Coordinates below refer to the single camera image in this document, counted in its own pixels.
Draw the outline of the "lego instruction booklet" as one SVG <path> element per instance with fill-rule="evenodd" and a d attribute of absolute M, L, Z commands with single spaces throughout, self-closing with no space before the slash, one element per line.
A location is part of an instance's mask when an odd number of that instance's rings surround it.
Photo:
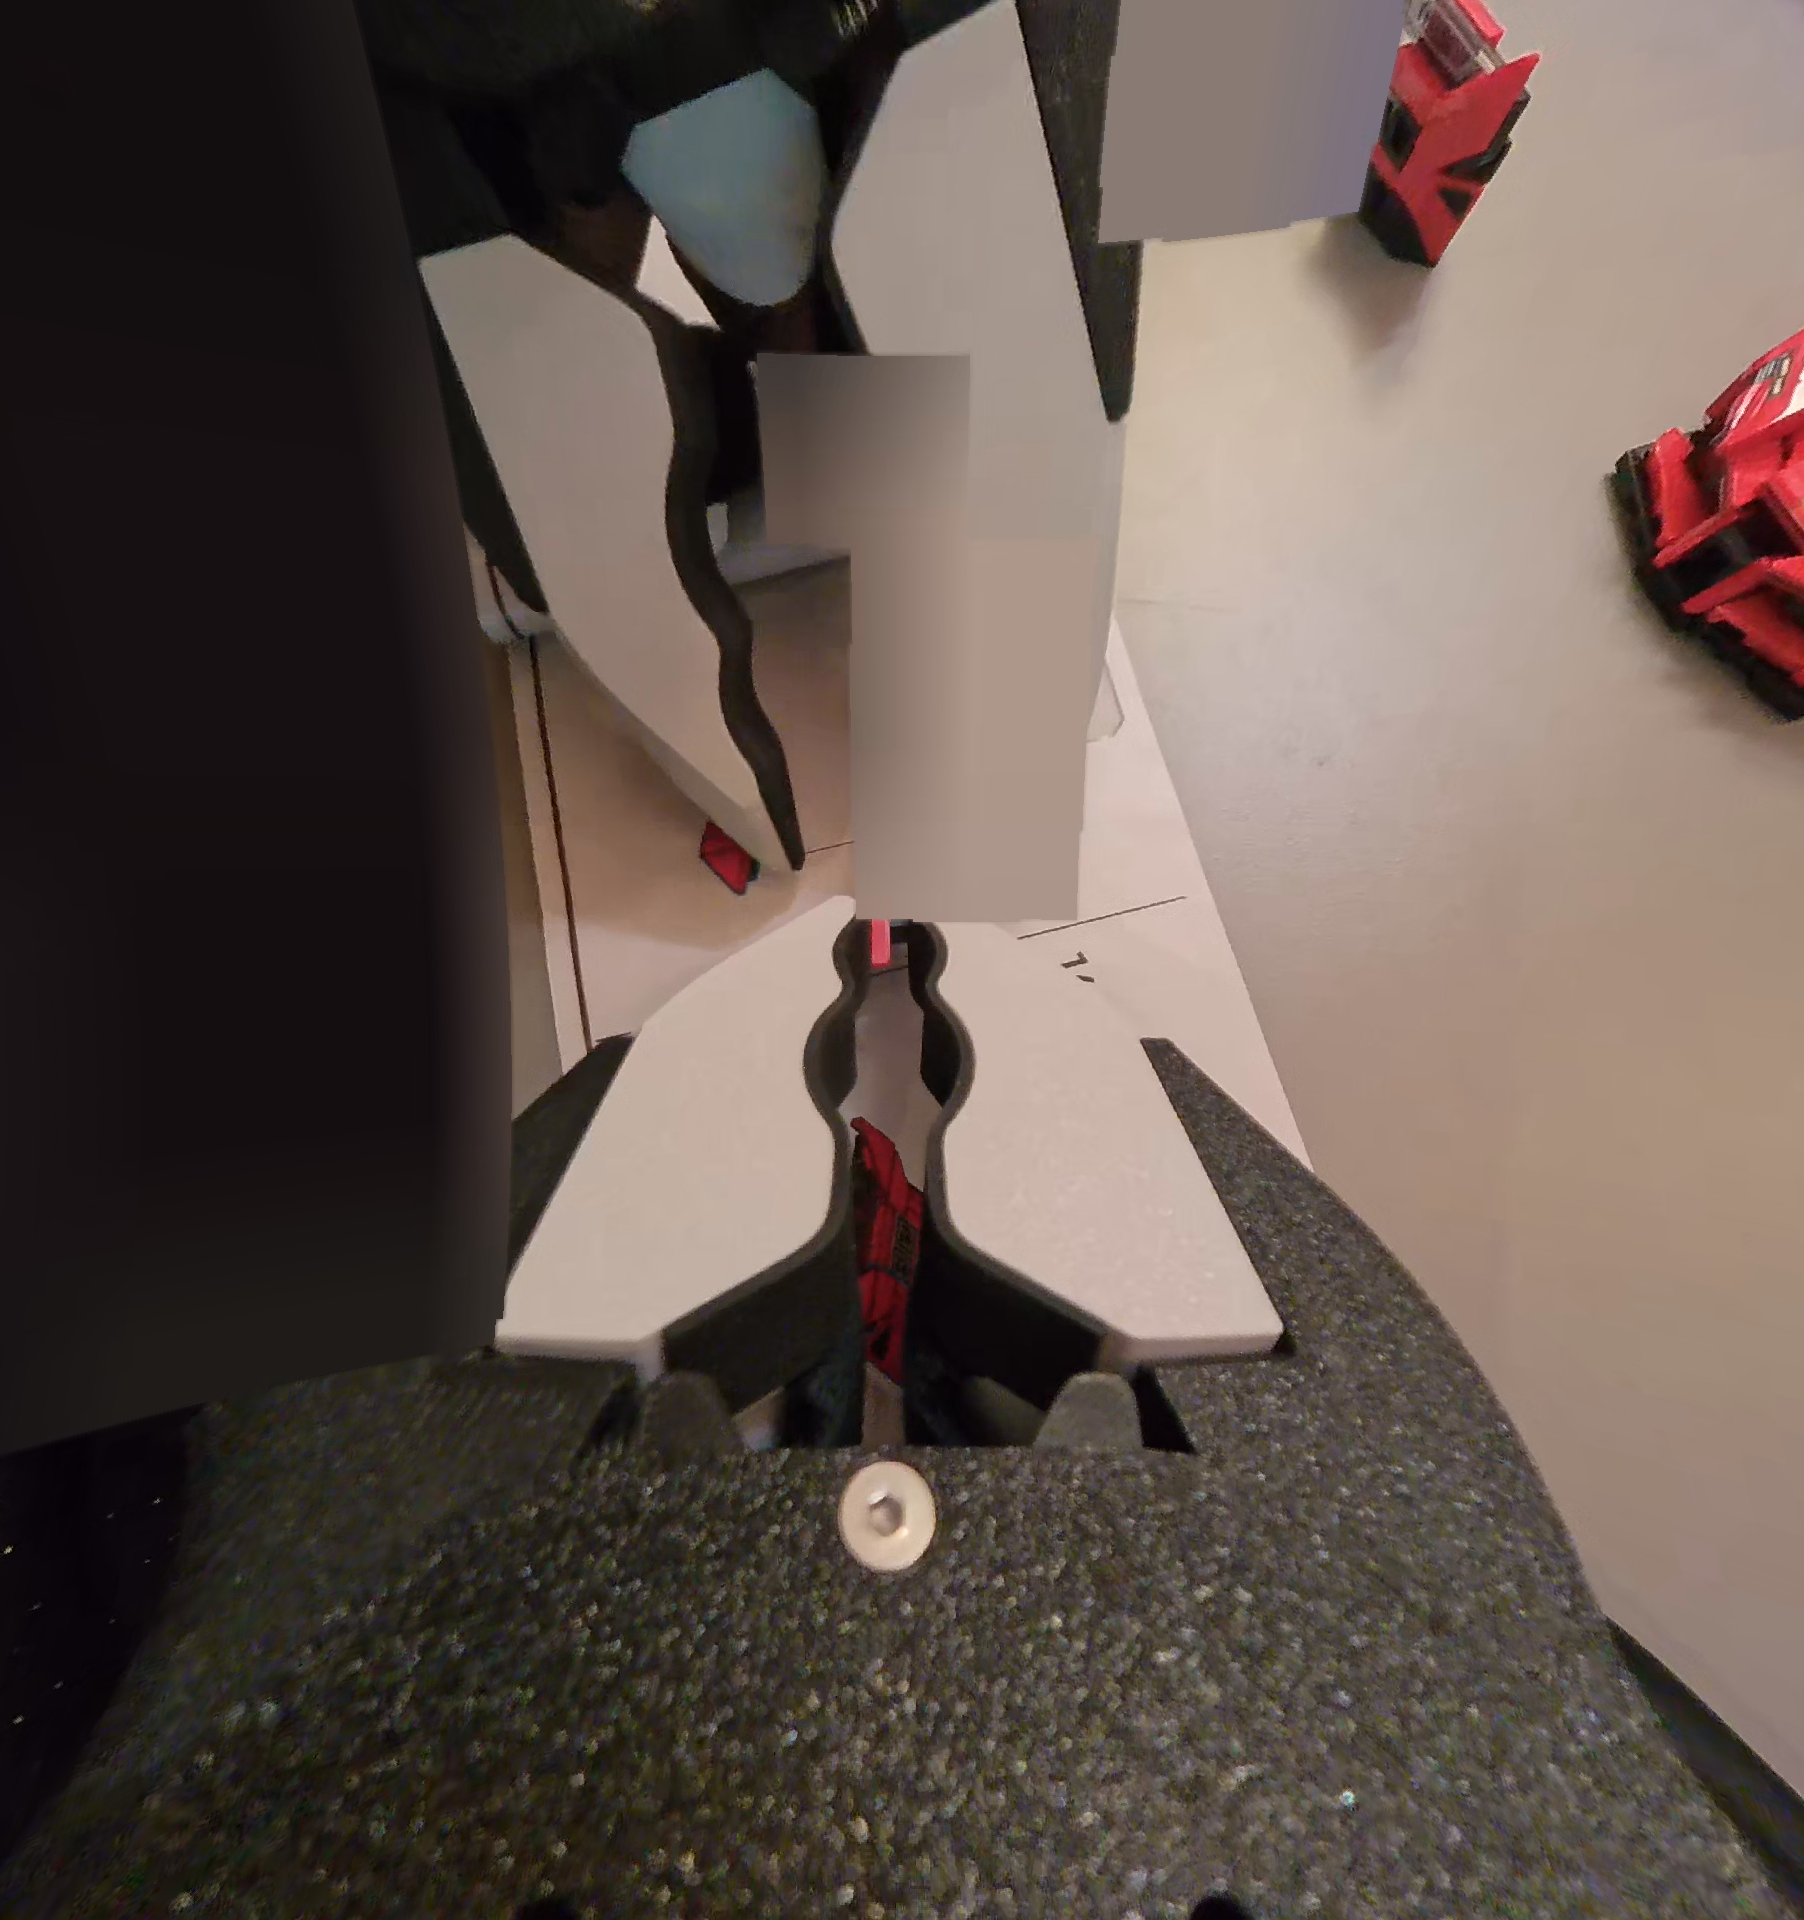
<path fill-rule="evenodd" d="M 803 871 L 763 871 L 745 893 L 702 863 L 704 811 L 650 761 L 566 640 L 529 634 L 529 612 L 489 565 L 473 558 L 472 570 L 483 630 L 507 667 L 537 940 L 558 1058 L 569 1068 L 735 947 L 851 891 L 845 567 L 815 565 L 745 592 L 756 686 L 809 836 Z M 1116 622 L 1089 719 L 1074 909 L 1005 932 L 1103 995 L 1139 1036 L 1176 1042 L 1311 1162 Z"/>

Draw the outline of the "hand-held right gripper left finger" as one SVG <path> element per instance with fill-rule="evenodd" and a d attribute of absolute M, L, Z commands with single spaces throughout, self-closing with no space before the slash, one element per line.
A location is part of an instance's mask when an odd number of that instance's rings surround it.
<path fill-rule="evenodd" d="M 506 1355 L 800 1379 L 858 1318 L 863 925 L 820 899 L 624 1050 L 506 1283 Z"/>

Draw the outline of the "red lego sports car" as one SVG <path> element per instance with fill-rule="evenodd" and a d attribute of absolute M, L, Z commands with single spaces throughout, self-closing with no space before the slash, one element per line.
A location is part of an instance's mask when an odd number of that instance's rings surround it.
<path fill-rule="evenodd" d="M 1804 719 L 1804 327 L 1751 362 L 1691 433 L 1610 474 L 1647 600 L 1781 720 Z"/>

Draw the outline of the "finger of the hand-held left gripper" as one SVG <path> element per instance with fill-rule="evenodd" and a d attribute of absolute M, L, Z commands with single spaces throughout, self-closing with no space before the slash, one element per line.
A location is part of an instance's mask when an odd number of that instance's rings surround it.
<path fill-rule="evenodd" d="M 867 352 L 969 363 L 986 535 L 1111 539 L 1125 429 L 1106 415 L 1015 3 L 902 51 L 830 245 Z"/>
<path fill-rule="evenodd" d="M 427 255 L 419 281 L 529 596 L 702 815 L 800 871 L 788 756 L 709 523 L 721 337 L 518 236 Z"/>

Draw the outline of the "red lego subassembly with clear piece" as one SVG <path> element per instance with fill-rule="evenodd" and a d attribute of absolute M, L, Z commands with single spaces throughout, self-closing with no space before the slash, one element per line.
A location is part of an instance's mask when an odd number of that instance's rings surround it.
<path fill-rule="evenodd" d="M 1384 253 L 1431 268 L 1502 166 L 1535 53 L 1505 59 L 1486 2 L 1411 2 L 1360 222 Z"/>

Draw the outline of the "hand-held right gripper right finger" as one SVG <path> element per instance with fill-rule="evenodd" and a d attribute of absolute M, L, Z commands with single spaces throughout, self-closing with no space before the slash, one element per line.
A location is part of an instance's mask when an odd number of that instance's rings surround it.
<path fill-rule="evenodd" d="M 993 925 L 911 925 L 939 1103 L 911 1334 L 959 1374 L 1260 1356 L 1282 1321 L 1139 1035 Z"/>

